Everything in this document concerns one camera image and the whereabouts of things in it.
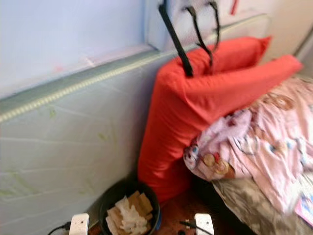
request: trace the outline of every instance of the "teddy bear print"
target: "teddy bear print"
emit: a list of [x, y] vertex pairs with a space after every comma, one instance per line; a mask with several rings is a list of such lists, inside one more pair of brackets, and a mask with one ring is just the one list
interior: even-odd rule
[[198, 161], [199, 147], [197, 144], [191, 144], [189, 147], [185, 148], [183, 159], [188, 169], [193, 170]]
[[222, 179], [233, 179], [235, 178], [235, 170], [231, 165], [223, 160], [219, 153], [208, 153], [202, 157], [203, 163], [214, 172], [219, 175]]
[[291, 110], [294, 108], [294, 101], [283, 94], [268, 93], [262, 99], [265, 104], [273, 104], [282, 110]]

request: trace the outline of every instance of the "cartoon print blanket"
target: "cartoon print blanket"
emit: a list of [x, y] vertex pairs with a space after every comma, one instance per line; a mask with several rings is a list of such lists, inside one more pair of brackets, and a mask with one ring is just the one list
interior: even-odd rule
[[313, 84], [286, 80], [250, 107], [216, 121], [183, 158], [207, 181], [253, 177], [273, 206], [286, 212], [298, 177], [313, 169]]

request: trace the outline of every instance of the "white wall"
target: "white wall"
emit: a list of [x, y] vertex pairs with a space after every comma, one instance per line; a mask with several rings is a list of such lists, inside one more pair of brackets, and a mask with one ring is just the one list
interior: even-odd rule
[[308, 52], [307, 56], [303, 60], [304, 69], [301, 71], [302, 74], [313, 77], [313, 47]]
[[312, 11], [311, 0], [280, 0], [272, 15], [268, 32], [273, 40], [264, 61], [296, 52], [313, 26]]
[[131, 172], [156, 72], [171, 57], [1, 124], [1, 235], [47, 234]]
[[144, 0], [0, 1], [0, 98], [144, 44]]

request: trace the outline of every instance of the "wooden floor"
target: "wooden floor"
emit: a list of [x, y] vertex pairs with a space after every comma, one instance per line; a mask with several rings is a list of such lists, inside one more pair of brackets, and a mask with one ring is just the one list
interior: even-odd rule
[[[187, 191], [178, 197], [169, 200], [162, 206], [162, 224], [155, 235], [177, 235], [179, 230], [185, 231], [186, 235], [194, 235], [195, 230], [188, 230], [179, 221], [192, 220], [196, 213], [208, 213], [209, 209], [192, 192]], [[212, 217], [214, 235], [237, 235], [222, 218]]]

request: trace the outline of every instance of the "bed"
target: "bed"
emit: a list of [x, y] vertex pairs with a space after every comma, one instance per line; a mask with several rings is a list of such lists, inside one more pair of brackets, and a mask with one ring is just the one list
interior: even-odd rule
[[[306, 82], [313, 81], [300, 75], [296, 77]], [[195, 191], [214, 213], [231, 221], [239, 233], [253, 234], [249, 227], [257, 235], [313, 234], [313, 229], [294, 212], [299, 195], [303, 192], [313, 193], [312, 171], [298, 177], [286, 213], [275, 209], [251, 178], [214, 180], [209, 183], [200, 177], [194, 178]]]

